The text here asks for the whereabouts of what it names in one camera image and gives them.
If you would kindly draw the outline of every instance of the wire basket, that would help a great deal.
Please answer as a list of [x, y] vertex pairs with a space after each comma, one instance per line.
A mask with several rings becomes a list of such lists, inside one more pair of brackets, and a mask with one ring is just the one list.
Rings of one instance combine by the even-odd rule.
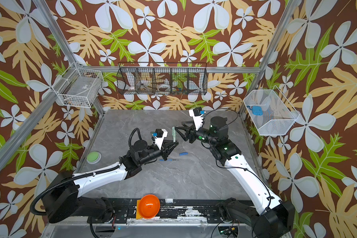
[[282, 99], [273, 89], [253, 90], [243, 99], [251, 120], [261, 136], [286, 135], [300, 116], [284, 94], [279, 89], [278, 91]]
[[176, 66], [177, 63], [157, 63], [150, 66], [125, 66], [119, 63], [117, 86], [121, 94], [190, 94], [207, 92], [207, 73], [205, 67]]
[[91, 108], [104, 81], [99, 70], [85, 68], [75, 68], [63, 79], [65, 82], [56, 92], [62, 104], [87, 108]]

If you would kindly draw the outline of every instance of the white wire basket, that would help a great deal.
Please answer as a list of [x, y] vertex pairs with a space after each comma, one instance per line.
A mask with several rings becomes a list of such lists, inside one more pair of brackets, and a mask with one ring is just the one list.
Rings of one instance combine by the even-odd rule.
[[[243, 99], [249, 115], [261, 136], [286, 135], [300, 116], [300, 113], [295, 110], [284, 94], [279, 89], [278, 91], [283, 99], [273, 89], [253, 90]], [[284, 102], [290, 105], [293, 111], [290, 111]]]
[[56, 92], [64, 106], [91, 108], [103, 83], [99, 70], [75, 68]]

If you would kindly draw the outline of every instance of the floral wallpaper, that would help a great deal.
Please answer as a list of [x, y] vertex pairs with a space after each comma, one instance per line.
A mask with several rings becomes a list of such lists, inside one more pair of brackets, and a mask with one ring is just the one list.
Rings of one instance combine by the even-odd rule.
[[[31, 0], [0, 0], [0, 148], [53, 93], [67, 65]], [[94, 109], [58, 101], [47, 111], [0, 172], [0, 238], [41, 235], [47, 219], [29, 205], [60, 171], [77, 167], [96, 121]]]
[[246, 122], [270, 186], [295, 206], [293, 237], [357, 238], [357, 0], [297, 7], [258, 88], [275, 86], [294, 126], [265, 137]]

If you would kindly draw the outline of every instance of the gray marble table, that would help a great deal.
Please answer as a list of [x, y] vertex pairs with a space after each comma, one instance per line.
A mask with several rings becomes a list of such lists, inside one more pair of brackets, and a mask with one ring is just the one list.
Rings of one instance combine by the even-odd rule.
[[[210, 117], [222, 116], [232, 121], [236, 114], [230, 111], [215, 111], [207, 118], [204, 127], [209, 127]], [[94, 141], [91, 151], [99, 151], [102, 159], [97, 164], [85, 163], [81, 172], [98, 169], [118, 161], [119, 156], [128, 151], [128, 138], [131, 131], [138, 127], [142, 138], [151, 144], [150, 132], [157, 128], [168, 131], [167, 139], [172, 139], [172, 126], [181, 121], [190, 121], [188, 111], [172, 110], [109, 110]], [[238, 118], [229, 125], [229, 139], [233, 141], [255, 168], [247, 141], [242, 131], [242, 120]], [[226, 169], [218, 168], [209, 150], [199, 141], [193, 144], [184, 142], [177, 134], [179, 145], [170, 158], [178, 161], [159, 161], [142, 166], [142, 171], [132, 178], [106, 184], [86, 193], [85, 197], [98, 198], [141, 198], [154, 194], [160, 199], [213, 199], [224, 200], [234, 197], [249, 200], [237, 179]]]

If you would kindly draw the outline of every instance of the black cable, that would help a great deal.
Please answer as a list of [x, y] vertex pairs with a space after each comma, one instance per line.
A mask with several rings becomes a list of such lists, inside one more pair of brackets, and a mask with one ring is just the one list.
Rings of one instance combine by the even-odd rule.
[[[120, 166], [117, 165], [114, 168], [110, 168], [110, 169], [104, 169], [104, 170], [100, 170], [100, 171], [96, 171], [95, 174], [103, 174], [103, 173], [107, 173], [107, 172], [111, 172], [114, 171], [115, 169], [118, 169]], [[58, 187], [62, 187], [74, 180], [80, 179], [80, 178], [86, 178], [86, 177], [90, 177], [93, 176], [94, 173], [87, 173], [87, 174], [82, 174], [82, 175], [78, 175], [78, 176], [74, 176], [72, 178], [68, 178], [66, 180], [64, 180], [63, 182], [60, 182], [58, 184], [53, 185], [50, 188], [47, 188], [45, 191], [43, 191], [42, 193], [40, 193], [37, 197], [35, 197], [35, 199], [33, 200], [33, 202], [30, 204], [29, 210], [31, 213], [33, 213], [34, 215], [38, 215], [38, 216], [46, 216], [46, 212], [41, 212], [36, 210], [36, 203], [43, 198], [47, 193], [53, 191], [54, 189], [58, 188]]]
[[254, 226], [252, 227], [251, 236], [253, 236], [254, 228], [255, 228], [255, 226], [257, 225], [258, 220], [260, 219], [260, 217], [263, 215], [263, 213], [265, 213], [265, 211], [266, 211], [266, 210], [270, 207], [270, 205], [271, 205], [271, 193], [270, 193], [269, 189], [267, 188], [266, 184], [263, 183], [263, 181], [262, 181], [255, 173], [251, 172], [251, 171], [248, 170], [247, 168], [242, 168], [242, 167], [221, 167], [221, 166], [218, 165], [217, 160], [215, 160], [215, 164], [216, 164], [219, 168], [221, 168], [221, 169], [243, 169], [244, 171], [248, 171], [248, 172], [250, 172], [251, 174], [253, 174], [257, 179], [259, 179], [259, 181], [263, 184], [263, 186], [264, 186], [265, 189], [267, 190], [267, 193], [268, 193], [268, 196], [269, 196], [270, 199], [269, 199], [269, 201], [268, 201], [267, 207], [262, 211], [262, 213], [259, 215], [257, 221], [255, 222]]
[[89, 224], [90, 224], [90, 231], [92, 236], [94, 236], [95, 238], [99, 238], [99, 236], [95, 234], [94, 228], [92, 227], [92, 217], [89, 217]]
[[214, 227], [214, 229], [213, 229], [213, 231], [212, 231], [212, 234], [210, 235], [210, 238], [212, 238], [213, 232], [215, 231], [215, 229], [216, 229], [221, 223], [222, 223], [222, 222], [218, 223], [218, 225]]
[[131, 148], [131, 140], [132, 140], [132, 137], [133, 137], [133, 135], [134, 135], [134, 133], [135, 133], [136, 131], [137, 131], [137, 134], [138, 134], [138, 136], [139, 136], [139, 140], [142, 139], [142, 136], [140, 135], [140, 130], [139, 130], [139, 128], [135, 128], [135, 129], [131, 132], [130, 137], [128, 138], [128, 147], [130, 147], [130, 148]]

